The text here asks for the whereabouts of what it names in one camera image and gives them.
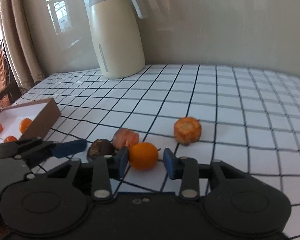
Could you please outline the cream thermos jug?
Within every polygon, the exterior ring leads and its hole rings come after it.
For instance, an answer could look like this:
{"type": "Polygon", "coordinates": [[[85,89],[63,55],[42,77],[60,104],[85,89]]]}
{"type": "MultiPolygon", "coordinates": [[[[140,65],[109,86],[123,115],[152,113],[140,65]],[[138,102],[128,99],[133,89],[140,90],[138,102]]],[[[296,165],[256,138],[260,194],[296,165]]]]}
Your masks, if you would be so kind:
{"type": "Polygon", "coordinates": [[[145,67],[136,17],[148,17],[143,0],[89,0],[91,38],[107,79],[128,77],[145,67]]]}

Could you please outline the dark chestnut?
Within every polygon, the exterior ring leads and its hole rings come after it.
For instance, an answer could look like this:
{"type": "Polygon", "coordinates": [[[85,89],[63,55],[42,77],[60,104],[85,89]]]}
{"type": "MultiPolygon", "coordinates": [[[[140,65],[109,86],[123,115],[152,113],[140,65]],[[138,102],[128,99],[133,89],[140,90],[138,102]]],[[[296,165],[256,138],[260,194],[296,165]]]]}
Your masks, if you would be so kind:
{"type": "Polygon", "coordinates": [[[87,152],[87,160],[93,161],[97,157],[105,155],[114,155],[115,148],[107,139],[97,139],[89,147],[87,152]]]}

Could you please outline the wooden sofa orange cushions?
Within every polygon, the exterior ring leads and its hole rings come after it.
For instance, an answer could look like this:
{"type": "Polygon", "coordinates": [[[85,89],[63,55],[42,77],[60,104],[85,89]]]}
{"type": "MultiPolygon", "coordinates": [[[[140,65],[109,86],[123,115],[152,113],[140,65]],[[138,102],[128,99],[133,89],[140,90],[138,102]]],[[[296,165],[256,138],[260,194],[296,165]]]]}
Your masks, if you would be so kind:
{"type": "Polygon", "coordinates": [[[7,61],[3,42],[0,45],[0,107],[8,107],[14,103],[21,92],[7,61]]]}

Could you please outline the orange kumquat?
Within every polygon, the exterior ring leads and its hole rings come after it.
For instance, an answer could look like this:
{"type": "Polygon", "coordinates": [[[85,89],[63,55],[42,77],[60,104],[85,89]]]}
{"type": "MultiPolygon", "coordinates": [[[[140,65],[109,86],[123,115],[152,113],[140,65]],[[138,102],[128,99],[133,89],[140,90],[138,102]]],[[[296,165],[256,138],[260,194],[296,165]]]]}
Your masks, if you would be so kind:
{"type": "Polygon", "coordinates": [[[15,136],[9,135],[4,139],[4,143],[18,141],[15,136]]]}
{"type": "Polygon", "coordinates": [[[149,170],[156,165],[158,149],[149,142],[134,145],[129,150],[130,166],[136,170],[149,170]]]}
{"type": "Polygon", "coordinates": [[[23,134],[28,129],[30,124],[32,124],[32,120],[29,118],[24,118],[23,120],[21,120],[19,124],[19,131],[21,132],[21,134],[23,134]]]}

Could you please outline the checkered white tablecloth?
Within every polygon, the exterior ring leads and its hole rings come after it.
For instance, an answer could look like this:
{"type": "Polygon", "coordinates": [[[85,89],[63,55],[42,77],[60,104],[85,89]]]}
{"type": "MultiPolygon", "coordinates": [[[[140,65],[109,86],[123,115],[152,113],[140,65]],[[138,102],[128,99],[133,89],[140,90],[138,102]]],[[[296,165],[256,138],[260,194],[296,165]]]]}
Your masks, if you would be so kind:
{"type": "Polygon", "coordinates": [[[17,104],[53,98],[61,112],[47,133],[145,150],[151,165],[128,165],[113,193],[177,192],[163,152],[201,164],[222,160],[281,190],[292,211],[284,233],[300,239],[300,77],[252,68],[146,66],[111,80],[99,70],[52,74],[17,104]]]}

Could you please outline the brown cardboard box tray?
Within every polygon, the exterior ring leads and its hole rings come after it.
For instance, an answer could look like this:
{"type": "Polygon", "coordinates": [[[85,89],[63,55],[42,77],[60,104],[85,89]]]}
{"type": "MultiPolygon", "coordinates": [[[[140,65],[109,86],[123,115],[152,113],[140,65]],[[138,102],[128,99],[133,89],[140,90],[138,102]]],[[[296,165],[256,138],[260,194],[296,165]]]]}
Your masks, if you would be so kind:
{"type": "Polygon", "coordinates": [[[0,143],[32,137],[43,139],[60,115],[53,98],[0,109],[0,143]]]}

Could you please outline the beige curtain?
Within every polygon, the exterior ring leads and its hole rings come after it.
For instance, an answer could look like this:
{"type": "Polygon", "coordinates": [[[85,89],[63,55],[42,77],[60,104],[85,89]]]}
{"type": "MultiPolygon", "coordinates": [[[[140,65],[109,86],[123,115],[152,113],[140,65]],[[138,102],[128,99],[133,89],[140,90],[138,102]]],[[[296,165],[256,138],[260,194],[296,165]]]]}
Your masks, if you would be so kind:
{"type": "Polygon", "coordinates": [[[14,78],[19,89],[26,92],[45,76],[37,60],[21,0],[0,0],[0,24],[14,78]]]}

